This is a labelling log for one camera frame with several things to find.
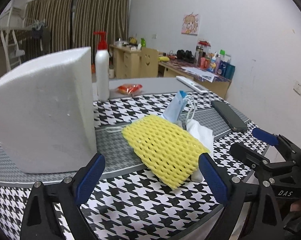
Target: headphones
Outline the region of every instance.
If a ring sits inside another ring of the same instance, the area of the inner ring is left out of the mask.
[[[177,59],[184,60],[189,63],[194,62],[194,56],[190,50],[184,51],[183,49],[177,50]]]

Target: smartphone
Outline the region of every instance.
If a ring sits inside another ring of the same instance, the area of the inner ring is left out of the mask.
[[[245,132],[248,130],[247,125],[242,119],[229,107],[228,104],[220,101],[212,101],[212,106],[218,114],[225,120],[231,130],[235,132]]]

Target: curtain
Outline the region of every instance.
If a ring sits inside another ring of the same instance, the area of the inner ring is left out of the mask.
[[[25,26],[34,20],[45,19],[51,32],[50,52],[70,48],[70,12],[72,0],[33,0],[27,4]],[[23,41],[25,60],[40,56],[39,40],[28,38]]]
[[[129,0],[77,0],[73,37],[74,48],[92,47],[92,62],[95,60],[97,39],[94,31],[105,31],[107,43],[116,38],[128,38]]]

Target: red snack package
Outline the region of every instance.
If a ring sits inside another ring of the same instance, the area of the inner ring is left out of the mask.
[[[141,89],[143,86],[141,84],[124,84],[119,86],[118,92],[124,95],[130,95],[132,93],[137,92],[139,89]]]

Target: cartoon poster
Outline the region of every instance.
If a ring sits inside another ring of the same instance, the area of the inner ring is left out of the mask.
[[[199,22],[200,22],[199,14],[194,14],[194,13],[185,14],[183,25],[181,28],[181,33],[198,35]]]

